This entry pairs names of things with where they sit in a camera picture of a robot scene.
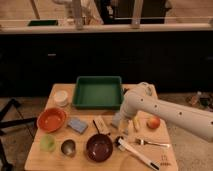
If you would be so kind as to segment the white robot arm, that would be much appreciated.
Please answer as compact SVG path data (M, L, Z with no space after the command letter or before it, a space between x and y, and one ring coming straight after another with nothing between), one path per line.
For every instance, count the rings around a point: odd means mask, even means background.
M132 120L138 111L144 111L213 142L213 112L154 98L151 87L151 84L142 82L125 93L119 110L122 119Z

